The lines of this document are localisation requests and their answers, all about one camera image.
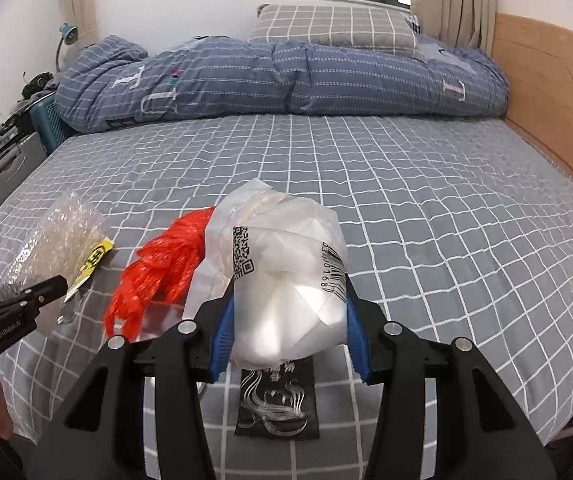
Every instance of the red mesh bag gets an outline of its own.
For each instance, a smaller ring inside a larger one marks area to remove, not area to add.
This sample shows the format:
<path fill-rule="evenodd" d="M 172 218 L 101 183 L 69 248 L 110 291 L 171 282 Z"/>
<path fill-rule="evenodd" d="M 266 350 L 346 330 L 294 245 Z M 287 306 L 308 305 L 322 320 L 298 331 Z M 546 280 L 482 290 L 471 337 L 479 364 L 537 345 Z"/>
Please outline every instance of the red mesh bag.
<path fill-rule="evenodd" d="M 117 319 L 124 320 L 121 334 L 135 340 L 144 310 L 158 294 L 165 303 L 177 303 L 188 292 L 193 271 L 204 259 L 204 230 L 215 208 L 199 209 L 178 218 L 160 236 L 137 250 L 123 272 L 104 315 L 106 334 L 114 335 Z"/>

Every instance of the qr code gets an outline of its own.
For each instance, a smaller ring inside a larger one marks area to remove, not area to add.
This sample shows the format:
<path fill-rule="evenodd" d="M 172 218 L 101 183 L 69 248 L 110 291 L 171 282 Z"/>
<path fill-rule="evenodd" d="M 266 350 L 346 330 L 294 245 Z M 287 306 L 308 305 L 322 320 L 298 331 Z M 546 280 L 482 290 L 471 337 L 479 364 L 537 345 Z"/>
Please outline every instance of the qr code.
<path fill-rule="evenodd" d="M 233 279 L 237 280 L 253 272 L 253 260 L 249 256 L 249 228 L 233 228 Z"/>

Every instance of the white plastic bag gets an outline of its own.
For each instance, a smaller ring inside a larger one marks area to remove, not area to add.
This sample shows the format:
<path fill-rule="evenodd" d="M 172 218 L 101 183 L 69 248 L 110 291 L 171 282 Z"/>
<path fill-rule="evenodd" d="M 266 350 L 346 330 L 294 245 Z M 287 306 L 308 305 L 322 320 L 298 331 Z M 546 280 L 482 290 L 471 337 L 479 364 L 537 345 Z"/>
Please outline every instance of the white plastic bag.
<path fill-rule="evenodd" d="M 254 179 L 218 205 L 205 239 L 183 317 L 221 297 L 235 272 L 238 366 L 276 367 L 345 341 L 349 256 L 331 209 Z"/>

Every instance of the teal lamp head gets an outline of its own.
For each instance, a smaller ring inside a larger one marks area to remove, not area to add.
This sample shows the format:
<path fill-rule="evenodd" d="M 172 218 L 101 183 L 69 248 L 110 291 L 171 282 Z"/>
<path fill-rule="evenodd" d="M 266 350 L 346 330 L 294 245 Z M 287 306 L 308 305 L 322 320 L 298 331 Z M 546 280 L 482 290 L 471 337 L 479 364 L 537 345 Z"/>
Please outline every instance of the teal lamp head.
<path fill-rule="evenodd" d="M 60 36 L 66 45 L 72 45 L 78 41 L 78 28 L 75 25 L 63 23 L 60 25 Z"/>
<path fill-rule="evenodd" d="M 55 53 L 56 73 L 60 73 L 60 49 L 62 48 L 62 44 L 72 45 L 76 41 L 78 41 L 78 28 L 68 23 L 60 25 L 60 43 L 57 45 L 57 51 Z"/>

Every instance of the gray plaid pillow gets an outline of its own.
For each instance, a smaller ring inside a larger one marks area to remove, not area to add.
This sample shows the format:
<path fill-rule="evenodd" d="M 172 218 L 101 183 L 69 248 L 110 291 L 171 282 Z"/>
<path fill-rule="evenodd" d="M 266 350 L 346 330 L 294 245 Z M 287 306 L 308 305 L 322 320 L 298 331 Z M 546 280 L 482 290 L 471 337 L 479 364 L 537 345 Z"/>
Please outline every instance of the gray plaid pillow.
<path fill-rule="evenodd" d="M 416 36 L 405 18 L 383 7 L 268 5 L 249 41 L 302 40 L 418 57 Z"/>

